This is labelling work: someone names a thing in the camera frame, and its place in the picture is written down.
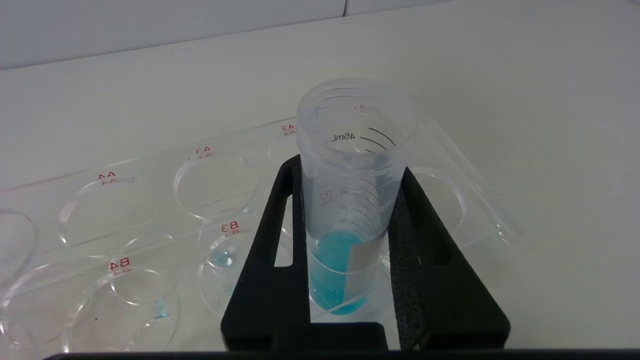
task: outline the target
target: clear plastic plate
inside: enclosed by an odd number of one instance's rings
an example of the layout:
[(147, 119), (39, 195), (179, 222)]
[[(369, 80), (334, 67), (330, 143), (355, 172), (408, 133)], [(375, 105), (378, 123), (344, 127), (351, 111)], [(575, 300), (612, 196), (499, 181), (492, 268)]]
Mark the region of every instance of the clear plastic plate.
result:
[[(277, 170), (298, 153), (295, 136), (296, 119), (284, 119), (2, 190), (0, 285), (11, 288), (0, 304), (0, 351), (32, 359), (197, 350), (203, 334), (219, 336)], [(511, 248), (513, 223), (432, 119), (419, 126), (415, 148), (410, 168), (463, 251)], [(289, 202), (276, 266), (291, 263), (291, 230)], [(393, 328), (384, 256), (375, 272), (358, 311), (339, 316), (311, 302), (313, 321)]]

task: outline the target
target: blue liquid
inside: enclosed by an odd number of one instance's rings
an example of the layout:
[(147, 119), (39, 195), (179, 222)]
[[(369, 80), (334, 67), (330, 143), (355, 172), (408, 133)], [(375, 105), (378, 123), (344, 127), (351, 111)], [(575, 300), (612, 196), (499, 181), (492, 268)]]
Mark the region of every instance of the blue liquid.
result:
[[(328, 268), (337, 272), (347, 272), (351, 246), (361, 242), (362, 240), (359, 237), (346, 231), (328, 233), (318, 242), (316, 258)], [(323, 309), (331, 309), (342, 304), (345, 300), (349, 300), (344, 298), (347, 276), (332, 272), (316, 263), (313, 259), (311, 262), (312, 296), (316, 304)], [(350, 314), (360, 309), (366, 300), (367, 298), (363, 297), (356, 302), (332, 311), (332, 314)]]

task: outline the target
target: white wall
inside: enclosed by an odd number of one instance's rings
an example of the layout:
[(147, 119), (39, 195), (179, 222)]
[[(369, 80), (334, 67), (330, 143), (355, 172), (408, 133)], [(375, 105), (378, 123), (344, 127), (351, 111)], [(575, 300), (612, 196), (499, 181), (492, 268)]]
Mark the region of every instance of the white wall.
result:
[(0, 0), (0, 70), (341, 17), (345, 0)]
[(348, 0), (346, 15), (407, 8), (409, 6), (439, 3), (446, 0)]

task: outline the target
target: red printed label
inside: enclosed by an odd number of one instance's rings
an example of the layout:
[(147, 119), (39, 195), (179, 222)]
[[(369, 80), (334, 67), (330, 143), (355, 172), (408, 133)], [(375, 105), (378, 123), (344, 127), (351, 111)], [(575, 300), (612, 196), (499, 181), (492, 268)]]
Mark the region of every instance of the red printed label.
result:
[(354, 106), (353, 108), (356, 110), (356, 115), (358, 116), (362, 116), (367, 112), (367, 107), (363, 104), (360, 104), (360, 106)]
[(240, 233), (240, 225), (238, 225), (237, 221), (232, 221), (228, 224), (222, 224), (220, 230), (225, 233), (225, 236), (228, 238)]
[(102, 184), (111, 184), (111, 183), (117, 183), (117, 180), (114, 179), (109, 179), (109, 177), (116, 177), (116, 174), (113, 171), (109, 171), (108, 174), (104, 175), (104, 174), (98, 174), (98, 180), (100, 179), (105, 179)]
[(196, 156), (193, 156), (194, 160), (200, 160), (204, 158), (208, 158), (209, 156), (213, 156), (211, 153), (211, 148), (208, 146), (199, 147), (196, 149)]
[(280, 126), (280, 129), (282, 130), (282, 133), (284, 134), (284, 136), (288, 136), (296, 133), (296, 126), (294, 124)]
[(131, 262), (129, 261), (129, 258), (122, 258), (120, 259), (118, 264), (114, 262), (110, 263), (109, 270), (111, 270), (114, 274), (120, 272), (130, 272), (131, 269), (128, 268), (130, 264)]

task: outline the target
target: white table surface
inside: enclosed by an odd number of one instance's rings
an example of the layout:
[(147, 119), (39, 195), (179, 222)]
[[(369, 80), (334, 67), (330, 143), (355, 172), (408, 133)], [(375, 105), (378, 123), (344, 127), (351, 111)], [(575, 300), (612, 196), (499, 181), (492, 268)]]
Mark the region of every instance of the white table surface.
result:
[(393, 83), (524, 230), (478, 269), (510, 347), (640, 344), (640, 6), (456, 0), (0, 71), (0, 188), (295, 115), (332, 78)]

